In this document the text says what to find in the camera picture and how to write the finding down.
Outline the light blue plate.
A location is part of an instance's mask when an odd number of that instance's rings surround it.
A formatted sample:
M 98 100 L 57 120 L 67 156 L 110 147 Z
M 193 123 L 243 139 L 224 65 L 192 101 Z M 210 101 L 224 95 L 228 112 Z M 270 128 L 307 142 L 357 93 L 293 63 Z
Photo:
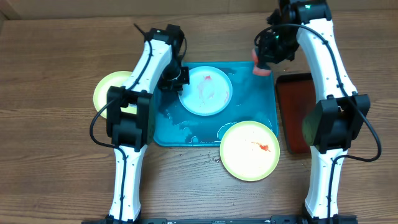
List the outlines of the light blue plate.
M 211 116 L 223 111 L 232 96 L 232 83 L 225 72 L 211 66 L 199 66 L 189 70 L 189 84 L 183 85 L 179 100 L 189 112 Z

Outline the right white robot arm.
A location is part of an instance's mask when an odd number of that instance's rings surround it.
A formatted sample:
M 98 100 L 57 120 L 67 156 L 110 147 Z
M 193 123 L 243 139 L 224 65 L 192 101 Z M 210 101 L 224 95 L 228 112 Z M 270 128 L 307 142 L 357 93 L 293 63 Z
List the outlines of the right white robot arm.
M 299 223 L 357 223 L 357 218 L 339 215 L 337 194 L 344 159 L 374 162 L 382 144 L 366 115 L 371 107 L 368 95 L 360 95 L 343 65 L 336 45 L 331 10 L 326 1 L 279 1 L 267 18 L 268 27 L 254 39 L 253 72 L 268 76 L 268 63 L 292 61 L 301 48 L 315 87 L 315 108 L 302 124 L 304 140 L 310 146 L 310 187 Z M 362 125 L 374 137 L 377 154 L 363 158 L 348 154 Z

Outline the red sponge with dark scourer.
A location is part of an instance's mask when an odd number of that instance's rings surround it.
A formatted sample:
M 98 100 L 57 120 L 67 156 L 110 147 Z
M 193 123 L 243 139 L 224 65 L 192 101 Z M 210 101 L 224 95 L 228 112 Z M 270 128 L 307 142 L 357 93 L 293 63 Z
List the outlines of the red sponge with dark scourer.
M 252 73 L 257 76 L 268 77 L 271 74 L 271 70 L 265 69 L 265 68 L 259 68 L 257 66 L 258 62 L 259 62 L 258 55 L 257 55 L 257 48 L 252 49 L 251 56 L 252 56 L 252 60 L 254 62 L 254 67 L 253 67 Z

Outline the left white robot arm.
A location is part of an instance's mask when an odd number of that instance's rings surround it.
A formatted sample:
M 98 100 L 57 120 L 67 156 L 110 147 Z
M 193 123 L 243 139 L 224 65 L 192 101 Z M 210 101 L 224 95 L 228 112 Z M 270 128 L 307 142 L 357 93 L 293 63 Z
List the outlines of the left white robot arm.
M 102 223 L 139 223 L 142 163 L 155 131 L 155 89 L 181 92 L 189 83 L 182 66 L 187 49 L 185 34 L 177 25 L 142 33 L 144 50 L 131 76 L 111 86 L 106 103 L 91 120 L 89 134 L 97 145 L 111 148 L 116 159 L 114 197 Z

